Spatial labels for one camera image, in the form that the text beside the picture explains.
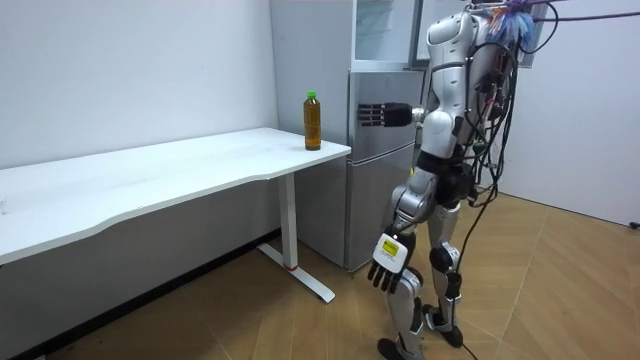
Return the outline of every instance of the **wire bundle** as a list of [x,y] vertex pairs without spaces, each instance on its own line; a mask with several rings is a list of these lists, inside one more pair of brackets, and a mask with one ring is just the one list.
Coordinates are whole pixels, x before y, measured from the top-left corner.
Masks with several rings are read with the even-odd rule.
[[518,0],[506,7],[485,8],[483,11],[491,17],[487,41],[510,44],[521,39],[525,47],[533,39],[533,17],[523,12],[527,0]]

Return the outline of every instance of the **white wall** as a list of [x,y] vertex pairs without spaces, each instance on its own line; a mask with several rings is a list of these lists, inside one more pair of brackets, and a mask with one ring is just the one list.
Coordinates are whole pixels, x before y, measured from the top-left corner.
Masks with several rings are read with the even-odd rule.
[[[557,8],[570,17],[639,5],[581,0]],[[621,224],[640,221],[638,33],[638,17],[560,24],[533,69],[520,72],[502,191]]]
[[[0,169],[276,127],[270,21],[262,0],[0,2]],[[6,265],[0,359],[277,228],[269,190],[251,183]]]

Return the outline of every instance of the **refrigerator door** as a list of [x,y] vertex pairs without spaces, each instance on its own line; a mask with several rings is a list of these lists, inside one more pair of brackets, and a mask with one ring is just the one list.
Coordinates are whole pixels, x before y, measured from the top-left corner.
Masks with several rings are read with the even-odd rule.
[[388,102],[420,104],[424,72],[352,73],[350,75],[349,145],[351,162],[359,163],[415,141],[414,124],[405,127],[366,126],[358,120],[358,104]]
[[367,263],[380,238],[382,217],[391,192],[409,177],[414,144],[359,165],[349,165],[347,268]]

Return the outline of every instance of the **desk foot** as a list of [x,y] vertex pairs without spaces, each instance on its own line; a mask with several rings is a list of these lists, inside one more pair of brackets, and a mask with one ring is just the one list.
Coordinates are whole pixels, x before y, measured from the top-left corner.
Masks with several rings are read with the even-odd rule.
[[273,261],[282,266],[289,274],[295,276],[296,279],[300,280],[309,289],[311,289],[311,291],[316,293],[318,297],[325,303],[330,303],[331,300],[336,297],[336,294],[334,294],[333,291],[329,290],[328,287],[324,286],[320,281],[316,280],[313,276],[309,275],[309,273],[302,270],[299,266],[297,266],[293,271],[288,270],[282,262],[282,254],[280,254],[276,249],[267,244],[262,244],[258,246],[258,250],[262,251],[265,255],[273,259]]

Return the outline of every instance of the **desk leg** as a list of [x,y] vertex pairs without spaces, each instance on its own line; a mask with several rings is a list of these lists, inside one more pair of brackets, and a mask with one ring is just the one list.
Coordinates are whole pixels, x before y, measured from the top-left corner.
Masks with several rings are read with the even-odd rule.
[[282,252],[268,244],[258,247],[275,262],[280,264],[289,273],[295,276],[311,291],[315,292],[324,302],[329,303],[336,295],[321,282],[298,267],[298,235],[296,231],[296,197],[293,173],[278,178],[280,192],[280,227],[282,228]]

